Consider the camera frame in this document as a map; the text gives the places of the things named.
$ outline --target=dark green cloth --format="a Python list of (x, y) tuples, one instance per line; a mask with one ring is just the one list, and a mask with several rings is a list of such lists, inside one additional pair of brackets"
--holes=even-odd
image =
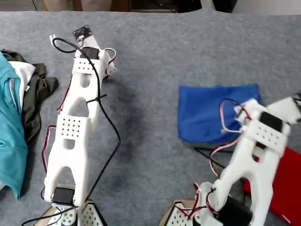
[[(8, 61), (20, 61), (28, 63), (21, 54), (2, 49), (0, 50)], [(43, 63), (33, 64), (36, 67), (31, 80), (28, 83), (30, 87), (24, 93), (22, 123), (25, 130), (25, 140), (30, 143), (32, 139), (40, 132), (41, 116), (40, 105), (51, 96), (58, 88), (59, 82), (55, 77), (46, 78), (47, 69)]]

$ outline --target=gray carpet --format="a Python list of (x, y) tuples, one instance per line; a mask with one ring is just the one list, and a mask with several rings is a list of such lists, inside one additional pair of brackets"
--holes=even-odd
[[(43, 127), (30, 148), (24, 195), (17, 201), (10, 190), (0, 192), (1, 226), (20, 225), (49, 207), (40, 199), (45, 176), (40, 152), (47, 125), (56, 123), (55, 109), (73, 64), (73, 55), (54, 49), (49, 35), (74, 40), (71, 32), (85, 24), (101, 47), (118, 53), (119, 70), (104, 82), (102, 93), (108, 94), (103, 105), (121, 133), (122, 145), (92, 195), (110, 226), (157, 225), (173, 199), (193, 197), (193, 182), (214, 182), (207, 160), (177, 137), (180, 84), (257, 82), (266, 104), (300, 90), (301, 16), (205, 10), (182, 15), (2, 12), (0, 48), (18, 51), (33, 63), (44, 62), (60, 88), (41, 108)], [(89, 186), (117, 142), (103, 116), (99, 122), (89, 142)], [(288, 143), (299, 150), (300, 130), (300, 125), (293, 127)], [(229, 156), (220, 154), (218, 160), (225, 164)], [(241, 197), (239, 183), (231, 193)], [(269, 213), (266, 225), (286, 224)]]

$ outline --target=white cloth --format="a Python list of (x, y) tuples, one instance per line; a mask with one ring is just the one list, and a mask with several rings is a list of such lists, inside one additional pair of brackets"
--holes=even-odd
[(32, 74), (36, 68), (31, 64), (19, 62), (19, 61), (9, 61), (9, 63), (14, 68), (18, 77), (21, 79), (19, 95), (20, 95), (20, 105), (22, 109), (24, 92), (27, 90), (27, 84), (32, 78)]

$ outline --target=blue cloth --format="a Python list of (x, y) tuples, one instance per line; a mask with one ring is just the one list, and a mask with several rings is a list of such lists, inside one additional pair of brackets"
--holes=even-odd
[[(220, 144), (233, 140), (237, 133), (222, 133), (222, 124), (219, 116), (219, 106), (223, 99), (230, 98), (243, 103), (251, 98), (259, 103), (261, 97), (259, 86), (249, 84), (237, 87), (216, 86), (179, 88), (178, 106), (178, 133), (179, 138), (191, 144)], [(240, 125), (234, 120), (235, 105), (226, 101), (223, 112), (225, 125), (232, 130), (237, 130)]]
[(17, 199), (20, 197), (28, 152), (21, 121), (20, 82), (15, 70), (0, 52), (0, 181), (12, 188)]

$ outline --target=teal shirt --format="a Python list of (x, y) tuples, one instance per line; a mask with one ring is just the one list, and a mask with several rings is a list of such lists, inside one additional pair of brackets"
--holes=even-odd
[(20, 81), (0, 52), (0, 181), (12, 188), (17, 199), (20, 197), (28, 152), (22, 126)]

